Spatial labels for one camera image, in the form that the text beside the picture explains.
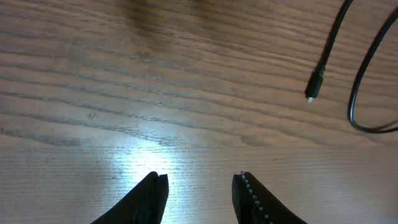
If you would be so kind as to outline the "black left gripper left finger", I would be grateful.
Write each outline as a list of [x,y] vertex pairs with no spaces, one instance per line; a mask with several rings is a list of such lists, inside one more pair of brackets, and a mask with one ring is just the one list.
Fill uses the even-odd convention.
[[150,172],[92,224],[160,224],[168,196],[168,176]]

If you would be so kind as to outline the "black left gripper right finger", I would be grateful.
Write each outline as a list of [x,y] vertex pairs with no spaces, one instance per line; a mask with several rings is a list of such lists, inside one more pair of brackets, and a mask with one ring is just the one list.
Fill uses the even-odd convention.
[[250,172],[233,175],[232,201],[239,224],[307,224]]

